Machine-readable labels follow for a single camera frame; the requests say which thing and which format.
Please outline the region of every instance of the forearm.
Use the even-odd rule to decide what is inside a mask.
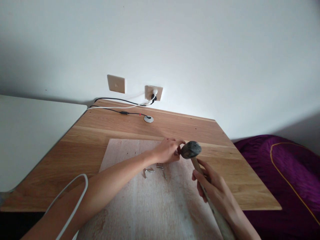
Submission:
[[[144,152],[90,178],[81,204],[61,239],[72,239],[78,229],[100,212],[127,182],[155,162],[155,156],[151,152]],[[57,201],[23,239],[35,239],[36,236],[55,239],[72,213],[84,186],[79,185]]]
[[[237,239],[239,240],[261,240],[259,234],[249,222],[241,209],[227,218]]]

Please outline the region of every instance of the person's left hand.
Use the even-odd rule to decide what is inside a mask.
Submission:
[[[180,159],[180,145],[186,144],[183,140],[164,138],[151,152],[154,154],[156,163],[170,163]]]

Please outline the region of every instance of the purple bedspread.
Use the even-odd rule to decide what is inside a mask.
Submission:
[[[245,211],[261,238],[320,239],[320,157],[273,135],[235,146],[283,209]]]

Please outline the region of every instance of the power cord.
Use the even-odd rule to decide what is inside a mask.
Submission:
[[[84,194],[85,194],[86,191],[87,191],[87,188],[88,188],[88,185],[89,185],[87,175],[86,175],[85,173],[80,174],[80,175],[78,175],[77,177],[75,177],[71,182],[69,182],[69,184],[68,184],[67,186],[65,186],[65,188],[58,194],[58,196],[56,196],[56,198],[53,200],[53,202],[50,204],[50,206],[48,207],[47,211],[45,212],[45,214],[47,214],[47,212],[50,210],[50,208],[52,207],[52,205],[54,204],[54,202],[55,202],[55,201],[58,199],[58,197],[64,192],[64,190],[66,190],[67,187],[69,187],[69,185],[74,182],[74,180],[76,180],[78,177],[81,177],[81,176],[84,177],[84,180],[85,180],[85,182],[86,182],[86,185],[85,185],[84,190],[83,190],[83,192],[82,192],[82,194],[81,194],[81,196],[80,196],[80,198],[79,198],[79,200],[78,200],[78,202],[77,202],[77,205],[74,207],[74,209],[73,209],[70,217],[68,218],[66,224],[63,226],[63,228],[62,228],[62,230],[60,231],[59,235],[57,236],[56,240],[59,240],[59,239],[61,238],[61,236],[63,235],[64,231],[67,229],[69,223],[71,222],[74,214],[76,213],[76,211],[77,211],[77,209],[78,209],[78,207],[79,207],[79,205],[80,205],[80,203],[81,203],[81,201],[82,201],[82,199],[83,199]]]
[[[124,99],[120,99],[120,98],[97,98],[94,102],[98,101],[99,99],[115,99],[115,100],[121,100],[121,101],[126,101],[126,102],[130,102],[132,104],[134,104],[134,106],[131,106],[131,107],[100,107],[100,106],[97,106],[97,105],[92,105],[90,106],[87,110],[89,109],[95,109],[95,108],[103,108],[103,109],[108,109],[108,110],[111,110],[111,108],[133,108],[133,107],[137,107],[137,106],[148,106],[148,105],[151,105],[154,103],[154,101],[157,100],[157,93],[158,93],[158,90],[157,89],[153,89],[152,91],[152,98],[150,101],[148,102],[144,102],[144,103],[141,103],[141,104],[136,104],[136,103],[133,103],[133,102],[130,102],[130,101],[127,101],[127,100],[124,100]],[[144,115],[144,114],[141,114],[141,113],[129,113],[129,112],[125,112],[125,111],[116,111],[116,110],[112,110],[114,112],[118,112],[118,113],[121,113],[121,114],[139,114],[139,115],[143,115],[143,116],[146,116],[148,119],[150,119],[151,117],[148,117],[147,115]]]
[[[99,107],[99,106],[96,106],[96,105],[92,105],[92,106],[90,106],[90,108],[88,108],[88,109],[92,109],[91,107]],[[147,115],[145,115],[145,114],[142,114],[142,113],[129,113],[129,112],[124,112],[124,111],[121,111],[121,112],[119,112],[119,111],[116,111],[116,110],[113,110],[113,109],[110,109],[110,108],[105,108],[106,110],[111,110],[111,111],[114,111],[114,112],[117,112],[117,113],[120,113],[120,114],[125,114],[125,115],[128,115],[128,114],[139,114],[140,116],[142,115],[142,116],[146,116],[148,119],[150,119],[151,117],[149,117],[149,116],[147,116]]]
[[[148,101],[148,102],[144,102],[144,103],[140,103],[140,104],[135,104],[134,106],[131,106],[131,107],[99,107],[99,106],[97,106],[97,107],[90,107],[90,108],[88,108],[87,110],[89,110],[89,109],[95,109],[95,108],[104,108],[104,109],[110,109],[110,108],[122,108],[122,109],[124,109],[124,108],[133,108],[133,107],[137,107],[137,106],[148,106],[148,105],[151,105],[151,104],[147,104],[147,103],[150,103],[151,101],[153,101],[155,98],[156,98],[156,95],[154,95],[153,94],[153,98],[150,100],[150,101]]]

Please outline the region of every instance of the cable grommet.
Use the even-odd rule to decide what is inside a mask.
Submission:
[[[144,117],[144,120],[146,122],[148,122],[148,123],[152,123],[153,122],[153,117],[151,117],[151,116],[148,116],[148,117]]]

